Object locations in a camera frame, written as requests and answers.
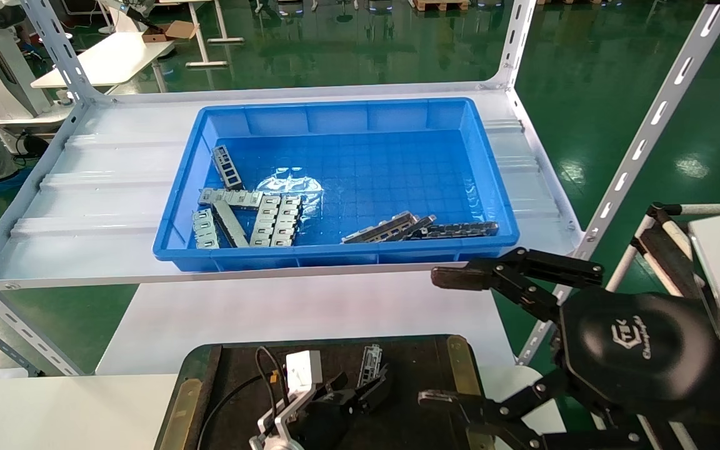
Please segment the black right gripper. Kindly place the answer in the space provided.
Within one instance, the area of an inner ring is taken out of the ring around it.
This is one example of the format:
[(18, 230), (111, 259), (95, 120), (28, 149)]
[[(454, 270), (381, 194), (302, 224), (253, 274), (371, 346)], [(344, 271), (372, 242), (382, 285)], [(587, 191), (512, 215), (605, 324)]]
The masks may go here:
[(697, 300), (578, 291), (559, 308), (568, 393), (606, 408), (720, 426), (720, 339)]

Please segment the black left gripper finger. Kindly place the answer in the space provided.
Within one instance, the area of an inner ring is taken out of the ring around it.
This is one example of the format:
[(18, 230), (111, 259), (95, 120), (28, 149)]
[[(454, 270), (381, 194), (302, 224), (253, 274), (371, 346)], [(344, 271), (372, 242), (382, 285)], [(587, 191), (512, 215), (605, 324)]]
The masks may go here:
[(560, 254), (517, 247), (497, 258), (475, 258), (464, 267), (435, 267), (432, 285), (464, 291), (493, 290), (534, 318), (549, 322), (559, 316), (557, 298), (537, 280), (569, 288), (600, 286), (603, 267)]

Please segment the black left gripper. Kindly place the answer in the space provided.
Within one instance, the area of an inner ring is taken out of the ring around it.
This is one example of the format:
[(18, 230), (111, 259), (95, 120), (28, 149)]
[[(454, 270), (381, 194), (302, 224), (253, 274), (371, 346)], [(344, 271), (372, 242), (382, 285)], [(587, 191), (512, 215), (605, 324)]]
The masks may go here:
[[(524, 417), (558, 396), (568, 387), (569, 377), (555, 369), (504, 399), (492, 401), (484, 396), (458, 391), (423, 390), (418, 404), (423, 408), (441, 410), (465, 422), (471, 432), (488, 434), (512, 449), (585, 449), (583, 432), (539, 434)], [(348, 433), (358, 415), (372, 413), (392, 391), (388, 367), (381, 367), (377, 377), (357, 389), (344, 389), (348, 375), (338, 373), (316, 391), (294, 422), (294, 441), (304, 449), (334, 449)]]

